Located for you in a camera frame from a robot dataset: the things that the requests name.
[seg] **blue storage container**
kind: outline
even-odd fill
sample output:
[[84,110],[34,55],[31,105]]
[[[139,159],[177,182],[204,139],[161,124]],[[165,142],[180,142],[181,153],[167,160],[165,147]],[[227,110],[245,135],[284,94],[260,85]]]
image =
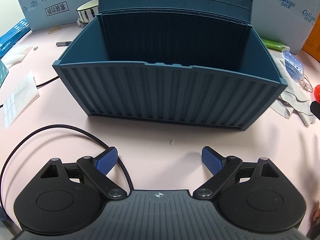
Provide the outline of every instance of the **blue storage container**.
[[287,86],[252,0],[99,0],[54,69],[88,115],[247,129]]

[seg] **table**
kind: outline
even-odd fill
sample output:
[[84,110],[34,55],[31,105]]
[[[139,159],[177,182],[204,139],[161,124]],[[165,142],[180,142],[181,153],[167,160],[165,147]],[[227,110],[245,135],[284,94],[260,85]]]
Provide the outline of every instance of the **table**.
[[[19,43],[34,43],[38,49],[13,66],[0,90],[3,103],[19,80],[31,70],[36,84],[57,74],[52,63],[66,47],[57,41],[71,41],[81,31],[75,24],[29,33]],[[320,64],[301,51],[298,58],[313,85],[320,84]],[[109,146],[118,149],[136,189],[189,189],[190,193],[211,177],[201,163],[201,150],[210,146],[223,156],[236,155],[245,162],[269,157],[302,193],[307,213],[299,230],[306,234],[314,204],[320,200],[320,121],[304,127],[293,114],[287,120],[269,108],[246,131],[220,130],[152,122],[88,117],[60,79],[39,89],[40,97],[6,130],[0,109],[0,168],[14,147],[34,130],[50,124],[69,124],[84,129]],[[29,139],[14,155],[4,174],[4,206],[15,223],[13,203],[33,176],[50,159],[75,162],[78,158],[96,156],[103,149],[81,134],[65,129],[43,131]],[[129,191],[121,169],[108,174]]]

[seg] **blue gripper pad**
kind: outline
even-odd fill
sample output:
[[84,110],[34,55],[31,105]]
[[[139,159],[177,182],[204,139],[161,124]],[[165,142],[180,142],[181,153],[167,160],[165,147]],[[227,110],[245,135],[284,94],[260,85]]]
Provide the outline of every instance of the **blue gripper pad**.
[[203,164],[208,168],[213,176],[221,171],[227,163],[225,157],[221,156],[209,146],[206,146],[202,149],[201,159]]
[[103,153],[100,153],[97,157],[94,157],[92,164],[104,175],[107,175],[109,171],[118,162],[118,151],[114,147],[110,147]]

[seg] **orange box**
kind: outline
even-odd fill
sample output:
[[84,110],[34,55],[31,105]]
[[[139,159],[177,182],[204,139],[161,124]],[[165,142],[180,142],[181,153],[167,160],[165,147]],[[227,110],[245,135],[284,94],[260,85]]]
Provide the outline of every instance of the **orange box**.
[[316,20],[315,26],[313,26],[302,49],[317,61],[320,61],[320,17]]

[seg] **red object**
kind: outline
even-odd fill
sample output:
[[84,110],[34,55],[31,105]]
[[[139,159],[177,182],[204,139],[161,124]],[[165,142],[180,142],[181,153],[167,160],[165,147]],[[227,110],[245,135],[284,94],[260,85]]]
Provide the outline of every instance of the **red object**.
[[320,104],[320,85],[315,87],[313,94],[315,95],[316,101]]

